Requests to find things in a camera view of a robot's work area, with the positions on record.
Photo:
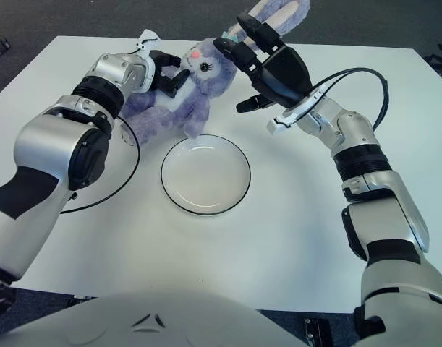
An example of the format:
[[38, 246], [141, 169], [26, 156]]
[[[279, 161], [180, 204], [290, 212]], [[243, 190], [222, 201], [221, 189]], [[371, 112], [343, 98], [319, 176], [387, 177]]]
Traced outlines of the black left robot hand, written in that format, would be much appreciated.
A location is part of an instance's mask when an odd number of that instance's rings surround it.
[[150, 89], [160, 90], [170, 98], [175, 98], [179, 88], [187, 81], [190, 71], [183, 69], [175, 76], [168, 77], [167, 75], [163, 75], [162, 68], [180, 68], [181, 58], [158, 50], [152, 50], [150, 57], [155, 64], [155, 74]]

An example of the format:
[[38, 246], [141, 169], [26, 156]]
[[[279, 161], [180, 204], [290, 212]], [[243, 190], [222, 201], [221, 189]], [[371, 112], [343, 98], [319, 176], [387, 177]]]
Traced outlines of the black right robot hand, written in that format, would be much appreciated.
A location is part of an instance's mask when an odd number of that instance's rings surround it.
[[216, 49], [244, 72], [259, 92], [238, 103], [237, 112], [267, 108], [274, 103], [285, 108], [298, 104], [312, 90], [309, 72], [299, 54], [287, 46], [269, 24], [249, 14], [238, 15], [237, 21], [256, 46], [269, 55], [261, 62], [243, 42], [236, 43], [228, 38], [214, 40]]

